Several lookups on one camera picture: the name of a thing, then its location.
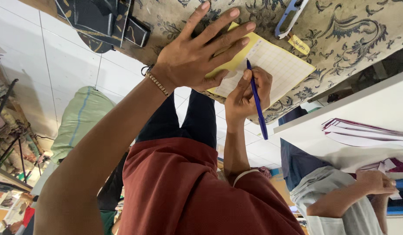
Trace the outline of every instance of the table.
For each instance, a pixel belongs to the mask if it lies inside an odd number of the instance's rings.
[[[20,1],[58,18],[54,0]],[[122,48],[115,49],[144,64],[154,64],[162,48],[180,34],[187,18],[204,1],[135,0],[132,15],[151,29],[149,41],[144,48],[125,41]],[[237,23],[255,21],[255,33],[316,67],[264,112],[266,123],[403,48],[403,1],[317,0],[309,1],[293,26],[292,32],[311,49],[303,55],[286,40],[274,37],[274,28],[289,1],[213,0],[197,28],[203,30],[220,13],[238,7],[241,14]],[[203,93],[220,103],[226,100],[207,91]],[[249,117],[258,124],[257,118]]]
[[[280,138],[303,151],[329,161],[345,172],[388,157],[403,158],[403,147],[383,145],[353,147],[324,135],[322,124],[331,118],[351,120],[390,130],[403,131],[403,72],[349,97],[274,128],[270,141]]]

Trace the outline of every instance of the blue pen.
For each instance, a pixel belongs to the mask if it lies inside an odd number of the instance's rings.
[[[248,59],[247,59],[247,69],[252,70],[251,63]],[[262,136],[264,136],[264,140],[268,140],[266,121],[264,120],[264,116],[262,115],[260,98],[258,97],[257,86],[255,84],[254,76],[252,76],[251,78],[251,88],[252,88],[252,95],[254,96],[255,99],[255,105],[257,107],[258,121],[260,123]]]

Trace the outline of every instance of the floral pattern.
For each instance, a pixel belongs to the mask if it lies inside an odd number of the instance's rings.
[[[131,50],[129,54],[144,64],[154,64],[162,48],[180,34],[187,18],[204,1],[135,1],[132,15],[148,25],[152,33],[146,47],[127,48]],[[403,0],[309,1],[292,29],[310,47],[308,55],[274,36],[290,0],[211,0],[211,3],[208,14],[200,22],[203,28],[227,9],[238,7],[241,10],[235,20],[238,24],[255,21],[256,34],[316,67],[264,112],[266,122],[403,48]],[[226,100],[207,91],[202,93],[220,103]],[[249,119],[258,123],[256,115]]]

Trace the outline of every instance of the white tiled floor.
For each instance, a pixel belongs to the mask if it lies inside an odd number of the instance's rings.
[[[64,109],[83,86],[95,86],[118,103],[142,79],[141,62],[118,51],[96,54],[75,30],[52,16],[18,0],[0,0],[0,47],[4,74],[19,79],[14,91],[32,128],[55,138]],[[180,125],[184,121],[191,89],[175,90]],[[217,143],[225,145],[225,106],[215,102]],[[274,122],[267,126],[273,134]],[[259,126],[245,122],[245,139],[252,166],[281,165],[279,143],[263,140]]]

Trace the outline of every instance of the dark pants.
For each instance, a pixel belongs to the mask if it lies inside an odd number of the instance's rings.
[[[122,194],[123,188],[123,166],[127,155],[125,153],[120,160],[119,164],[113,170],[109,179],[107,179],[103,188],[97,195],[97,203],[99,210],[115,211],[116,206],[119,203],[120,195]]]
[[[300,106],[291,110],[278,120],[278,125],[290,122],[306,115],[307,111]],[[299,185],[300,181],[312,171],[324,167],[332,166],[329,162],[322,161],[312,156],[291,143],[280,138],[281,143],[281,167],[283,169],[283,177],[289,191]]]
[[[184,123],[180,128],[172,93],[155,111],[136,137],[136,142],[184,137],[216,149],[215,101],[191,90]]]

